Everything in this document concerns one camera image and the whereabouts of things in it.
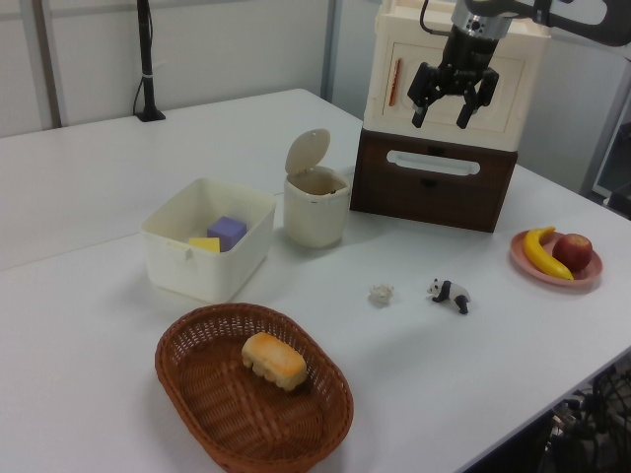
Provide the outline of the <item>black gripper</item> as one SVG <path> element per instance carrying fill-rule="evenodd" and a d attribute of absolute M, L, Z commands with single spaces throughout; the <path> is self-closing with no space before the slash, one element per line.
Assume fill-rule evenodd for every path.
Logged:
<path fill-rule="evenodd" d="M 498 43 L 498 39 L 473 36 L 453 26 L 440 65 L 422 62 L 408 89 L 412 124 L 420 128 L 430 105 L 444 95 L 461 95 L 464 105 L 456 125 L 465 129 L 472 115 L 492 101 L 499 74 L 489 64 Z"/>

